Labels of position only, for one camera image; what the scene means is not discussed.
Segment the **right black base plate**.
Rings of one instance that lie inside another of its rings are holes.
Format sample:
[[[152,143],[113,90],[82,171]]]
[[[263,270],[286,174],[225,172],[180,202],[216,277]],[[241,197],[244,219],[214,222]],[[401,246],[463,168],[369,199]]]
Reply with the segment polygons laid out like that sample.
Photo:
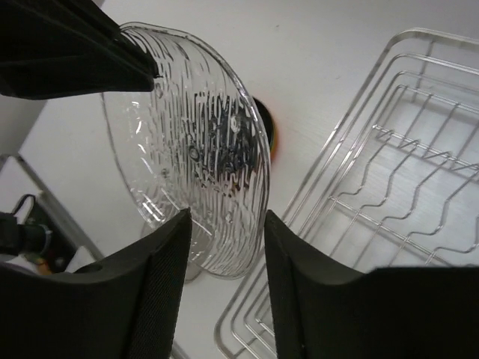
[[[61,273],[78,250],[61,243],[60,233],[35,200],[35,195],[24,194],[12,209],[1,211],[1,263],[40,275]]]

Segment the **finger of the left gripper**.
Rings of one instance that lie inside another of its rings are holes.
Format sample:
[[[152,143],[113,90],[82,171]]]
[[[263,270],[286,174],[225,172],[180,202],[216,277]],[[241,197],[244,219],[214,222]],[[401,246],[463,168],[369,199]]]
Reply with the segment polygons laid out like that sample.
[[[1,94],[55,99],[153,90],[153,57],[93,1],[1,2]]]

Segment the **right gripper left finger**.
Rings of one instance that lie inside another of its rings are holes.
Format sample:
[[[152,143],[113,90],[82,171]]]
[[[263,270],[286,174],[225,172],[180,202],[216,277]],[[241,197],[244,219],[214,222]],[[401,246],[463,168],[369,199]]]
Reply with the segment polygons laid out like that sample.
[[[189,210],[74,273],[1,266],[3,358],[168,358],[189,257]]]

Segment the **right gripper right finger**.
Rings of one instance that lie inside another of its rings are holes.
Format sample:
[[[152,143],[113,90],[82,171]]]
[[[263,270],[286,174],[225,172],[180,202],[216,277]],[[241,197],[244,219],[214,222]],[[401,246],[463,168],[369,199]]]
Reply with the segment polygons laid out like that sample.
[[[264,222],[279,358],[476,358],[478,270],[378,268],[318,251],[272,211]]]

